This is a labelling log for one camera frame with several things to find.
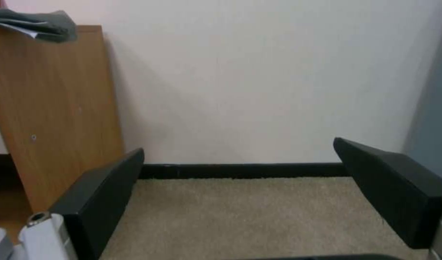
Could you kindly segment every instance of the gray cloth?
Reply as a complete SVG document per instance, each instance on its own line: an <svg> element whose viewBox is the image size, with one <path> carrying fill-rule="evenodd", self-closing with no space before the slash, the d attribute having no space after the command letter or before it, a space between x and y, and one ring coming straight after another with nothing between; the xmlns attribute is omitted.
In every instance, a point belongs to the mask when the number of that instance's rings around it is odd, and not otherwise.
<svg viewBox="0 0 442 260"><path fill-rule="evenodd" d="M29 14L0 8L0 25L49 42L62 43L77 38L76 24L62 10Z"/></svg>

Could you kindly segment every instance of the baseboard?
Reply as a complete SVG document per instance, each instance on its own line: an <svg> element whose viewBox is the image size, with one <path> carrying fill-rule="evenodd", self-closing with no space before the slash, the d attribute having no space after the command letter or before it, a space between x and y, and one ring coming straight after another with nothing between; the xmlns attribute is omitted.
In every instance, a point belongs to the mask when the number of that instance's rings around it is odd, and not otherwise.
<svg viewBox="0 0 442 260"><path fill-rule="evenodd" d="M139 179L347 177L342 163L144 164Z"/></svg>

